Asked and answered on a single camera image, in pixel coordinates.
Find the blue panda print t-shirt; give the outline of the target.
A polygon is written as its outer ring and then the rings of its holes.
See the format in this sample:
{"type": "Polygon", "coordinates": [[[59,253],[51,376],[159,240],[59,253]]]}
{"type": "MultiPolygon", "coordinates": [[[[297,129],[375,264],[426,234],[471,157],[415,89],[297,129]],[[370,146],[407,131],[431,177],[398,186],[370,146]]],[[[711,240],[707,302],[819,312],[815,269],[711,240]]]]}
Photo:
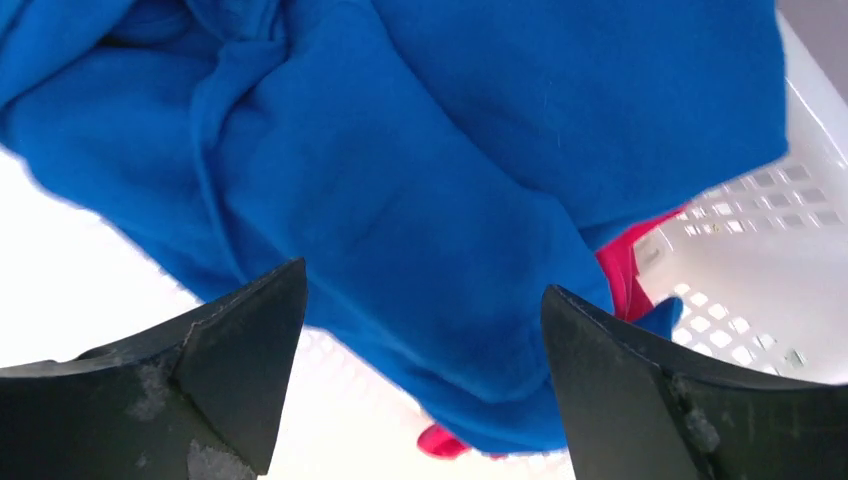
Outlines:
{"type": "Polygon", "coordinates": [[[1,141],[204,301],[306,321],[490,454],[565,447],[539,311],[788,148],[771,1],[5,1],[1,141]]]}

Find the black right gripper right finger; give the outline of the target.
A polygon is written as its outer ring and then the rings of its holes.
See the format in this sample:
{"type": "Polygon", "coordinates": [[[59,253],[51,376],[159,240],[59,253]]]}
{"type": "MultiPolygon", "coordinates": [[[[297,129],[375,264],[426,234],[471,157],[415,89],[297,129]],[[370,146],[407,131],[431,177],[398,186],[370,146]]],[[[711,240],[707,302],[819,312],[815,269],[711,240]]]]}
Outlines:
{"type": "Polygon", "coordinates": [[[575,476],[843,479],[847,389],[738,367],[557,286],[541,324],[575,476]]]}

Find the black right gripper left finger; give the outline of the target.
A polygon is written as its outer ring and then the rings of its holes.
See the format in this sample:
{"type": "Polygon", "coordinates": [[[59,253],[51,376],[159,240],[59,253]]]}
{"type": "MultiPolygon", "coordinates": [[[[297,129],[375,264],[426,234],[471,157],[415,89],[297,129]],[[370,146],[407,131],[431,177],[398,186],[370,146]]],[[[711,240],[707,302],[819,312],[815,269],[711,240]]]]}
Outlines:
{"type": "Polygon", "coordinates": [[[2,477],[266,474],[306,304],[297,259],[75,359],[3,368],[2,477]]]}

